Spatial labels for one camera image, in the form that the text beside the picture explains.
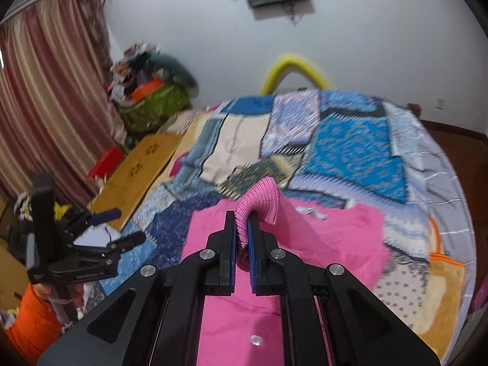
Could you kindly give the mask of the pink knit small garment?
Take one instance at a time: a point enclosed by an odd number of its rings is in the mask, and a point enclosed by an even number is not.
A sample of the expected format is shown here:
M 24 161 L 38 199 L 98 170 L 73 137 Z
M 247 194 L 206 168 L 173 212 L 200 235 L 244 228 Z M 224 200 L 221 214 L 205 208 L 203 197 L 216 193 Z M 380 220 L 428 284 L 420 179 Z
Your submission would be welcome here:
M 271 261 L 273 249 L 319 268 L 340 264 L 367 288 L 374 287 L 389 259 L 383 212 L 363 203 L 340 209 L 288 198 L 271 177 L 235 202 L 222 200 L 194 212 L 183 255 L 203 249 L 211 234 L 224 228 L 228 212 L 237 227 L 235 291 L 204 303 L 199 365 L 283 364 L 285 279 L 282 262 Z

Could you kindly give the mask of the red box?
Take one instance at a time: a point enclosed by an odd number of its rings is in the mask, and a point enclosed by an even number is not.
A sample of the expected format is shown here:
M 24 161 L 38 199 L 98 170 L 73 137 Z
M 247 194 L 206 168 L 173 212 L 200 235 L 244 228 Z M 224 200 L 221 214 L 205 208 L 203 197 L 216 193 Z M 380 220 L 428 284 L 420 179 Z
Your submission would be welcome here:
M 107 149 L 98 159 L 96 164 L 88 172 L 87 177 L 91 179 L 109 178 L 125 158 L 125 153 L 118 147 L 113 146 Z

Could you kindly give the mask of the brown cardboard box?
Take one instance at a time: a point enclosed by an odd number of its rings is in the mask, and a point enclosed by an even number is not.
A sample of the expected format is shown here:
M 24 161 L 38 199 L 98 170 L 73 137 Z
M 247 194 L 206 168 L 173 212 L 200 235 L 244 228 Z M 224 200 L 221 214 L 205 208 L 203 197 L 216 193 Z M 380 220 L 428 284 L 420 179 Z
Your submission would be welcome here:
M 102 192 L 94 198 L 92 212 L 118 208 L 122 215 L 110 221 L 109 225 L 122 232 L 151 184 L 170 162 L 182 137 L 167 132 L 145 136 L 108 179 Z

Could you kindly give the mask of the striped pink curtain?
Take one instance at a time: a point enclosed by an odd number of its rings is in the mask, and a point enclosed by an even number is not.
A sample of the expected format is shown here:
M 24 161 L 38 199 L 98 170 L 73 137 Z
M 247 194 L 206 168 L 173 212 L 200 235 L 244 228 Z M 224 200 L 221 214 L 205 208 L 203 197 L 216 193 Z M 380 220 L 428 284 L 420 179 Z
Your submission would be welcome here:
M 108 28 L 101 0 L 40 0 L 1 25 L 1 193 L 55 173 L 59 197 L 86 205 L 86 177 L 126 131 L 107 95 Z

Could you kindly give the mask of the patchwork patterned bed cover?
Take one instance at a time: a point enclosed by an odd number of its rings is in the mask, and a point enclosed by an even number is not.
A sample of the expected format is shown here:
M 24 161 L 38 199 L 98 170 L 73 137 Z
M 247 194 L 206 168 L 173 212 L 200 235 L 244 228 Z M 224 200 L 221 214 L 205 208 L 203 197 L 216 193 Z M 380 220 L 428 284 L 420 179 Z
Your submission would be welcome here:
M 449 177 L 410 111 L 360 93 L 311 90 L 226 102 L 195 128 L 175 173 L 157 179 L 128 223 L 150 243 L 102 282 L 105 293 L 145 261 L 176 264 L 194 212 L 272 177 L 292 199 L 382 212 L 390 256 L 374 293 L 416 332 L 427 330 L 439 302 L 429 288 L 442 285 L 430 272 L 431 189 Z

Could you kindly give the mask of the green bag clutter pile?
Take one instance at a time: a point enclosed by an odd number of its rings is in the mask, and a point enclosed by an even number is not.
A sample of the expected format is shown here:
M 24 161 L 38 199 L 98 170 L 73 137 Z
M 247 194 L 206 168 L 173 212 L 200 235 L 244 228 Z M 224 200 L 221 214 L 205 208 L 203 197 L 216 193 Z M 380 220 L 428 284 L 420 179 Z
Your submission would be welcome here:
M 110 68 L 107 93 L 131 135 L 158 131 L 191 105 L 196 78 L 157 45 L 136 42 Z

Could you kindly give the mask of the orange yellow blanket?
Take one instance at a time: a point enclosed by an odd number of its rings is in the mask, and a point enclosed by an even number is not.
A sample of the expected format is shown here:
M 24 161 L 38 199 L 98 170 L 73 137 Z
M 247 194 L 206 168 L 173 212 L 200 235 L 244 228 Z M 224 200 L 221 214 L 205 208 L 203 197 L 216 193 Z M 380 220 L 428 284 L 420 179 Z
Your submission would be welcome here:
M 447 255 L 433 218 L 429 219 L 429 229 L 429 281 L 413 331 L 444 360 L 458 321 L 466 267 Z

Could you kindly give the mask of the grey checked bed sheet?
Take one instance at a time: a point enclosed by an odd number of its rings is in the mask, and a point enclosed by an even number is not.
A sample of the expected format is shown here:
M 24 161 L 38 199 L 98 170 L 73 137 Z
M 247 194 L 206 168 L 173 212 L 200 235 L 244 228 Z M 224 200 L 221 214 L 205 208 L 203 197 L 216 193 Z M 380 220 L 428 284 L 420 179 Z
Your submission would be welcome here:
M 481 214 L 487 195 L 487 139 L 448 124 L 422 123 L 428 133 L 424 152 L 429 211 L 438 224 L 447 256 L 465 267 L 454 334 L 442 359 L 443 365 L 451 365 L 470 350 L 468 342 L 477 325 L 470 306 L 479 273 L 485 270 L 486 231 Z

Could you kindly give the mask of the yellow curved tube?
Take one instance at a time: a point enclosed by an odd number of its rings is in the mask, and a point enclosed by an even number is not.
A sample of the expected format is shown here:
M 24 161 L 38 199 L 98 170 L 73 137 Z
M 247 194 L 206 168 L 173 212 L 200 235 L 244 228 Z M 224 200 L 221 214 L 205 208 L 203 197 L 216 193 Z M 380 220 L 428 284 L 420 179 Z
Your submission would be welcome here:
M 332 85 L 319 72 L 318 68 L 308 59 L 288 54 L 278 58 L 272 65 L 260 89 L 260 95 L 274 93 L 281 82 L 291 73 L 298 73 L 306 78 L 315 88 L 332 89 Z

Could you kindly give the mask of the white wall socket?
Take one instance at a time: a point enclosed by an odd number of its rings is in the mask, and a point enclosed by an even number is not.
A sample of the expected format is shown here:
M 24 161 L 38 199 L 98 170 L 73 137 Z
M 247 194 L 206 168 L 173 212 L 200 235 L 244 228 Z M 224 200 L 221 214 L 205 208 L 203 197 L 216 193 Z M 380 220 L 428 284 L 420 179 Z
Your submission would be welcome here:
M 442 110 L 444 108 L 445 101 L 442 98 L 438 98 L 436 108 Z

